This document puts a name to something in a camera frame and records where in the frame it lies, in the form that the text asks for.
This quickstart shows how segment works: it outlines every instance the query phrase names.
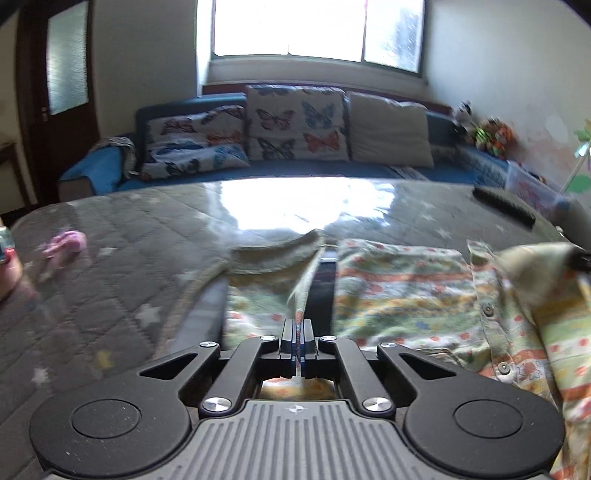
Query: round black pad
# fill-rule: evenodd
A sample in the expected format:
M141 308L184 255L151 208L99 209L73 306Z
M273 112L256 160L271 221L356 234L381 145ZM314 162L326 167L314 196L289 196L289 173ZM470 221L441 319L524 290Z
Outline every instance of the round black pad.
M523 424L523 417L518 410L495 400L464 403L456 410L454 417L464 431L486 439L513 435Z
M29 433L44 469L119 478L168 458L190 428L178 385L128 375L51 397L34 413Z
M418 380L404 431L418 452L468 478L519 478L549 468L564 438L548 401L469 372Z
M130 432L138 424L139 410L121 400L96 400L72 415L78 433L94 439L110 439Z

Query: window sill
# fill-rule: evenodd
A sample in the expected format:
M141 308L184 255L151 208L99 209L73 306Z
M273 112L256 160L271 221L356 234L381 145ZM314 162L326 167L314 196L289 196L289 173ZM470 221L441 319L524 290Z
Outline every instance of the window sill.
M209 64L208 84L248 82L317 82L417 99L428 97L425 79L353 62L301 57L232 57L216 58Z

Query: plastic storage box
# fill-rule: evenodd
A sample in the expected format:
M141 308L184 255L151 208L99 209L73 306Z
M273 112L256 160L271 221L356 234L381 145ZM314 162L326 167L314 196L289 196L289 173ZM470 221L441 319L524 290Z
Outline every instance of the plastic storage box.
M550 220L553 207L560 196L560 187L550 180L547 181L548 185L544 185L516 162L510 161L505 190L514 193Z

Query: window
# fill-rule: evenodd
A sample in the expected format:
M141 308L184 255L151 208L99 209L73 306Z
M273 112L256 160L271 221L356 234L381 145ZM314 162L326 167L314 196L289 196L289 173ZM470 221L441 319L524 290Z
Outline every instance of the window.
M88 102L86 85L86 17L88 1L49 19L47 90L52 115Z
M425 0L216 0L213 57L296 55L419 73Z

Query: blue sofa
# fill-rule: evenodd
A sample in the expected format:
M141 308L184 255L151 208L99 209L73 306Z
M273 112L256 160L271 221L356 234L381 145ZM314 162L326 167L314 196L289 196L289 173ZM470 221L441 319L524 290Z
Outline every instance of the blue sofa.
M246 106L246 96L243 93L204 95L182 102L144 107L135 114L136 131L123 136L130 138L134 142L138 164L141 165L145 155L146 124L149 120L165 116L207 112L222 105ZM435 168L416 168L416 171L432 181L464 184L484 183L497 186L495 184L498 183L498 179L490 180L490 178L487 178L488 172L486 169L480 168L474 158L470 159L470 156L478 157L480 154L478 151L473 149L474 151L471 152L466 148L463 150L458 148L456 128L449 117L428 112L427 119L429 142L435 147L433 149ZM139 177L130 180L122 177L122 162L123 154L119 147L106 147L88 154L60 178L58 182L60 200L66 202L93 195L105 195L112 192L152 186L253 177L345 176L386 179L404 178L399 169L377 164L359 163L344 158L342 161L253 161L250 168L217 170L194 176L142 181Z

